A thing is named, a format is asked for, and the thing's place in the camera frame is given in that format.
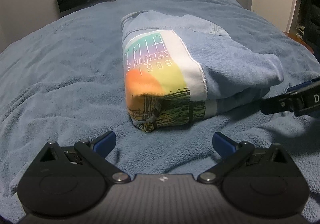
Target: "bed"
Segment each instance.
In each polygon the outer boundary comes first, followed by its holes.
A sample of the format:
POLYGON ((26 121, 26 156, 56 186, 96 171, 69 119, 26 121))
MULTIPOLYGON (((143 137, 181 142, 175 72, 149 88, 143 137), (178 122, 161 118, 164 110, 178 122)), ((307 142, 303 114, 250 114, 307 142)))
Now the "bed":
POLYGON ((97 4, 55 21, 11 44, 0 55, 0 215, 24 216, 17 184, 48 141, 61 146, 92 140, 108 130, 117 136, 107 160, 135 173, 192 173, 219 162, 212 148, 216 131, 256 146, 281 143, 310 186, 303 215, 320 219, 320 114, 265 116, 253 102, 198 123, 136 129, 124 102, 122 31, 128 13, 155 10, 194 15, 224 28, 257 53, 282 62, 284 81, 265 96, 320 76, 320 64, 301 44, 235 0, 117 0, 97 4))

